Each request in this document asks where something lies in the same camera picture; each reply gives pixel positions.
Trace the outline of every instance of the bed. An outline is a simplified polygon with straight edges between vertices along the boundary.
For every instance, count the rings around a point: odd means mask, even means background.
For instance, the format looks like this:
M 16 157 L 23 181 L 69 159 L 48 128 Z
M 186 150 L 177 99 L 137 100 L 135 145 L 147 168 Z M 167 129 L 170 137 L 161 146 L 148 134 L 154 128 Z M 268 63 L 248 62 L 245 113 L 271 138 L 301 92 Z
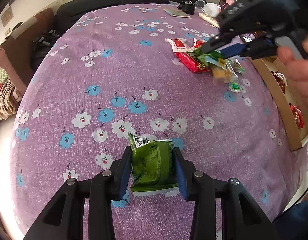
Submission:
M 242 87 L 193 74 L 165 38 L 208 40 L 218 29 L 163 4 L 83 15 L 44 59 L 18 109 L 10 160 L 15 217 L 25 234 L 68 178 L 90 179 L 128 145 L 127 133 L 171 139 L 212 178 L 238 178 L 273 220 L 308 169 L 308 143 L 290 152 L 278 109 L 246 58 Z M 85 204 L 84 239 L 87 239 Z M 188 239 L 194 204 L 178 190 L 112 202 L 116 239 Z M 217 239 L 221 239 L 217 203 Z

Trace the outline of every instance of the metal screw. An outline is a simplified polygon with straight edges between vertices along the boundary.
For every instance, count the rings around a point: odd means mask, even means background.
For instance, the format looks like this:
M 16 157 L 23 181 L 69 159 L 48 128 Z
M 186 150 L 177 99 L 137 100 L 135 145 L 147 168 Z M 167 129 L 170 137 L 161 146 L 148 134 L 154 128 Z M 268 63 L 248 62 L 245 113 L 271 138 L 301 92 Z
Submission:
M 68 180 L 66 180 L 67 185 L 73 185 L 75 184 L 76 180 L 74 178 L 70 178 Z
M 112 174 L 112 172 L 110 171 L 110 170 L 104 170 L 103 172 L 102 172 L 102 175 L 104 176 L 104 177 L 108 177 L 108 176 L 110 176 Z
M 195 172 L 194 172 L 194 176 L 195 176 L 195 177 L 203 177 L 203 176 L 204 176 L 204 173 L 201 172 L 201 171 L 195 171 Z
M 239 180 L 236 179 L 236 178 L 230 179 L 230 182 L 231 182 L 231 184 L 233 184 L 233 185 L 238 185 L 238 184 L 239 184 Z

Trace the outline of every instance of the cable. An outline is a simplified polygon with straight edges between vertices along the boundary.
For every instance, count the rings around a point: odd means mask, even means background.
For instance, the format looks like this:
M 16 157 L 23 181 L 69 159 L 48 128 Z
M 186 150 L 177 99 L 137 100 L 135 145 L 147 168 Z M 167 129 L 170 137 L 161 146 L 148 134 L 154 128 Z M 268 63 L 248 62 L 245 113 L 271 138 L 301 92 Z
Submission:
M 290 208 L 292 208 L 293 206 L 295 206 L 304 196 L 305 194 L 308 192 L 308 187 L 307 189 L 304 191 L 304 193 L 298 198 L 297 201 L 295 201 L 286 211 L 284 211 L 282 214 L 278 215 L 272 223 L 274 223 L 280 216 L 282 216 L 283 214 L 285 214 L 288 210 L 290 210 Z

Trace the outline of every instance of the cardboard box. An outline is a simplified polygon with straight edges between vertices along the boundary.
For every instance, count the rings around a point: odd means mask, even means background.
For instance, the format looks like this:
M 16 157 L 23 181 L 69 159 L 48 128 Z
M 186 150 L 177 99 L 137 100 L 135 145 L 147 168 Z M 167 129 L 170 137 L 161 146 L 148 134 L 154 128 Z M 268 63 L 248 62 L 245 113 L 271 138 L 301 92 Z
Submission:
M 308 109 L 303 104 L 300 95 L 297 93 L 288 79 L 284 94 L 271 73 L 271 71 L 279 71 L 281 73 L 284 72 L 284 64 L 278 58 L 273 63 L 266 59 L 250 59 L 250 61 L 259 72 L 268 89 L 270 90 L 270 93 L 272 94 L 272 97 L 277 105 L 285 126 L 285 131 L 289 140 L 291 151 L 302 148 L 308 141 Z M 299 109 L 301 110 L 304 118 L 303 128 L 298 128 L 289 103 L 291 103 L 293 106 L 299 106 Z

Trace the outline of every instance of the hand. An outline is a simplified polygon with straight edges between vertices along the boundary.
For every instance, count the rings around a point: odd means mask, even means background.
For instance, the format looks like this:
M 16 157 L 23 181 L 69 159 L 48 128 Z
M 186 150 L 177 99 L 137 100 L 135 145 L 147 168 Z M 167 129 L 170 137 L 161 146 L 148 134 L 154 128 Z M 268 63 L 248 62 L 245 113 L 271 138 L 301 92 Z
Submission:
M 303 48 L 308 53 L 308 36 L 303 41 Z M 300 93 L 304 104 L 308 107 L 308 60 L 295 60 L 292 51 L 287 47 L 279 47 L 277 55 L 286 66 L 284 75 Z

